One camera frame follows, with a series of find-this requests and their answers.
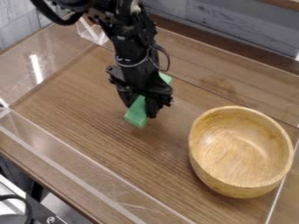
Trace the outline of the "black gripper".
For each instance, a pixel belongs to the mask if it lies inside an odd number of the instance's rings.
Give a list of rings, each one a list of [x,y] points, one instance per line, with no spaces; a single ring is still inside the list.
[[[137,70],[136,68],[113,65],[106,67],[109,82],[116,86],[118,97],[129,108],[136,101],[138,93],[136,89],[144,89],[149,86],[153,78],[157,77],[157,71]],[[144,99],[145,114],[149,118],[156,118],[163,103],[159,97],[146,97]]]

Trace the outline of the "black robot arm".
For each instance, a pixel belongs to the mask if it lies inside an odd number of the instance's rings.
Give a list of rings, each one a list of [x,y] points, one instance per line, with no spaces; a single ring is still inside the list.
[[[169,67],[160,64],[167,51],[156,43],[156,23],[142,0],[30,0],[40,13],[61,26],[80,18],[98,25],[114,48],[113,66],[106,68],[109,82],[122,103],[132,106],[144,97],[144,114],[154,118],[172,103],[173,89],[160,77]]]

